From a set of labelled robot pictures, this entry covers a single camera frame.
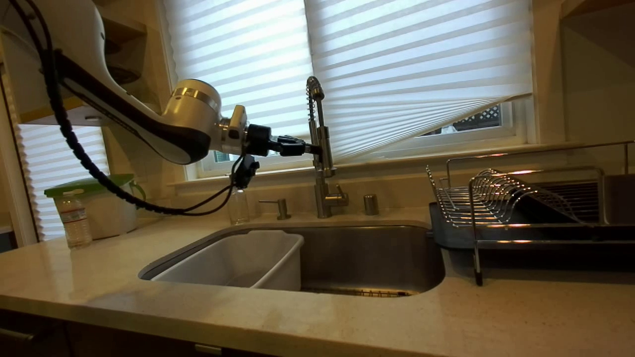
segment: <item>black cable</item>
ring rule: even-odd
[[[22,10],[22,6],[13,0],[13,6],[17,8],[22,24],[26,26],[36,50],[38,50],[38,56],[40,56],[40,62],[42,62],[42,72],[44,72],[44,84],[46,84],[46,92],[48,92],[48,98],[50,98],[50,105],[52,105],[52,111],[56,115],[56,121],[60,125],[60,131],[62,135],[66,137],[70,149],[74,151],[74,155],[78,157],[78,161],[82,163],[82,167],[102,185],[106,187],[110,193],[114,193],[116,197],[136,205],[138,209],[145,209],[145,211],[153,211],[153,213],[161,213],[161,215],[181,215],[181,217],[205,217],[205,215],[213,215],[213,213],[219,213],[231,199],[233,195],[233,189],[235,189],[235,181],[231,181],[229,187],[221,189],[219,193],[215,193],[213,197],[201,201],[199,205],[193,205],[189,209],[169,209],[169,207],[159,207],[159,205],[151,205],[151,203],[145,203],[134,195],[130,195],[128,191],[124,191],[120,185],[116,185],[108,175],[104,175],[100,171],[100,167],[90,159],[90,155],[84,151],[82,143],[78,141],[78,135],[74,133],[72,129],[72,123],[68,119],[68,113],[66,113],[66,107],[64,107],[64,101],[62,101],[62,94],[60,94],[60,88],[58,88],[58,70],[56,70],[56,50],[54,50],[54,44],[52,44],[52,36],[50,36],[50,30],[46,26],[46,20],[44,16],[40,14],[40,8],[32,2],[32,0],[26,0],[28,6],[34,10],[40,26],[42,26],[42,32],[44,32],[44,38],[46,38],[46,48],[40,44],[40,38],[34,30],[34,26],[30,24],[30,18],[26,16],[26,12]],[[235,177],[235,171],[239,167],[239,163],[243,161],[243,157],[233,165],[233,177]],[[205,207],[207,203],[219,199],[223,193],[227,193],[225,201],[217,207],[217,209],[211,209],[211,211],[203,211],[203,213],[191,213],[195,209],[201,209]]]

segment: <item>sprayer faucet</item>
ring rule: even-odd
[[[330,143],[330,129],[324,125],[324,111],[322,99],[324,90],[318,78],[308,78],[306,82],[308,101],[310,101],[310,131],[312,131],[312,145],[318,149],[314,155],[314,169],[316,169],[316,209],[318,218],[332,217],[332,209],[348,207],[348,195],[342,187],[332,187],[328,181],[336,175],[334,159],[332,159],[332,143]]]

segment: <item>robotic arm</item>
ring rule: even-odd
[[[140,209],[187,217],[211,215],[225,207],[233,187],[245,189],[251,183],[259,169],[253,155],[269,155],[271,149],[282,157],[320,153],[320,147],[300,139],[272,137],[271,127],[249,125],[243,105],[237,105],[231,119],[223,117],[219,92],[199,80],[181,82],[161,115],[128,96],[106,66],[106,30],[92,0],[0,0],[0,24],[17,36],[28,38],[38,50],[52,109],[82,165],[108,191]],[[233,167],[233,183],[187,209],[157,207],[132,197],[84,153],[66,119],[60,88],[106,113],[171,163],[201,161],[211,149],[241,155]],[[223,193],[229,195],[221,207],[193,213]]]
[[[271,149],[282,155],[312,153],[312,147],[300,139],[272,139],[271,127],[249,125],[243,105],[237,105],[231,119],[223,117],[219,92],[199,80],[181,82],[165,111],[155,113],[112,78],[104,56],[104,22],[92,0],[34,0],[34,4],[44,20],[38,26],[44,32],[40,36],[50,36],[54,44],[56,86],[132,131],[163,159],[189,165],[201,161],[211,149],[237,155],[269,155]]]

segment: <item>metal rack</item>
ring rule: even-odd
[[[481,250],[635,246],[635,224],[608,220],[602,169],[552,169],[552,173],[556,171],[596,175],[598,199],[594,207],[598,213],[594,220],[584,220],[578,215],[588,211],[586,203],[574,203],[513,173],[487,169],[477,173],[467,187],[453,187],[451,171],[437,177],[427,169],[437,199],[431,205],[435,238],[447,248],[473,250],[477,286],[483,286]]]

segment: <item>stainless steel sink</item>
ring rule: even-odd
[[[207,246],[251,230],[284,230],[304,236],[300,248],[304,292],[399,298],[433,290],[445,278],[439,246],[427,228],[415,222],[235,226],[153,262],[142,272],[142,278],[161,278],[163,272]]]

